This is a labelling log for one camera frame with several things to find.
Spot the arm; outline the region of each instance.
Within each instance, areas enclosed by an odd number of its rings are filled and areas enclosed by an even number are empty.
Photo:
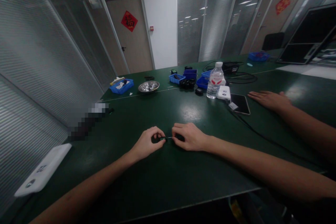
[[[276,112],[303,140],[336,164],[336,129],[294,107],[283,92],[250,92],[250,98]]]
[[[144,131],[129,152],[63,195],[31,223],[75,223],[125,170],[163,146],[165,140],[152,143],[152,136],[156,138],[165,134],[157,127]]]
[[[336,198],[336,182],[319,173],[266,153],[205,135],[194,124],[175,124],[176,145],[187,151],[206,151],[239,166],[265,184],[304,202]],[[180,134],[185,141],[178,140]]]

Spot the blue plastic bin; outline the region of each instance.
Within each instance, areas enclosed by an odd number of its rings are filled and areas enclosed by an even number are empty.
[[[202,76],[204,76],[206,80],[209,80],[211,71],[212,70],[209,70],[209,71],[206,71],[206,72],[202,73]]]
[[[121,95],[121,94],[125,93],[128,89],[130,89],[131,87],[134,86],[133,80],[131,80],[131,79],[125,79],[125,80],[129,81],[129,83],[127,83],[126,85],[124,85],[120,89],[117,89],[117,86],[119,86],[119,83],[122,82],[122,81],[124,81],[124,80],[119,81],[116,84],[114,84],[113,86],[111,86],[110,89],[112,90],[112,92],[113,93],[118,93],[118,94]]]
[[[199,88],[208,89],[209,78],[202,76],[196,81],[196,84]]]
[[[266,61],[270,55],[265,52],[250,52],[248,58],[252,61]]]
[[[196,79],[197,69],[185,69],[183,76],[185,76],[185,79]]]
[[[178,80],[178,79],[175,79],[175,78],[174,78],[174,75],[177,75],[178,77],[180,77],[180,79],[179,79],[179,80]],[[169,76],[169,81],[170,81],[170,82],[173,82],[173,83],[176,83],[176,84],[180,84],[180,81],[183,80],[183,79],[185,79],[185,78],[186,78],[185,76],[183,76],[183,75],[178,75],[177,73],[175,73],[175,74]]]

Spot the white wall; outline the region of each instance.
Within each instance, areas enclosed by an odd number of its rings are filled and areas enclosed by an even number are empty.
[[[177,65],[177,0],[144,0],[155,69]]]

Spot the stainless steel bowl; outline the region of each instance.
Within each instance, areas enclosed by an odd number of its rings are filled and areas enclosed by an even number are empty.
[[[159,88],[159,86],[160,86],[159,82],[150,80],[150,81],[142,83],[138,87],[138,90],[142,93],[153,93]]]

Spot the phone screen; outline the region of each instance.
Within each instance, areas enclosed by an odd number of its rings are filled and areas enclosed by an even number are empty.
[[[251,114],[245,96],[239,94],[231,94],[231,102],[238,106],[238,108],[234,110],[235,112]]]

